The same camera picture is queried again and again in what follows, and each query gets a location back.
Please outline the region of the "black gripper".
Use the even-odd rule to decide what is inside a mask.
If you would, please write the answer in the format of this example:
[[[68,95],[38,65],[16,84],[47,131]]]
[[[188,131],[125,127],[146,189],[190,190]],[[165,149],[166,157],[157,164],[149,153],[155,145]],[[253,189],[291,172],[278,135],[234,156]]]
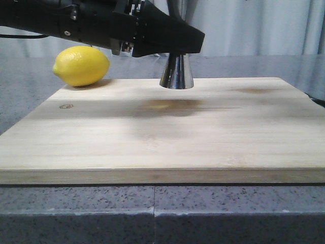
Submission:
[[[205,34],[186,23],[179,1],[167,1],[168,14],[150,1],[59,1],[60,37],[105,47],[114,55],[200,53]]]

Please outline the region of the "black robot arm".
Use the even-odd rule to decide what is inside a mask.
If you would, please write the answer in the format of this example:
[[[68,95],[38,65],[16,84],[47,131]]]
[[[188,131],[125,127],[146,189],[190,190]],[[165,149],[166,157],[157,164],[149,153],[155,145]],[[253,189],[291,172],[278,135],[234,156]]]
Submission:
[[[134,57],[199,53],[205,37],[150,1],[1,1],[1,25]]]

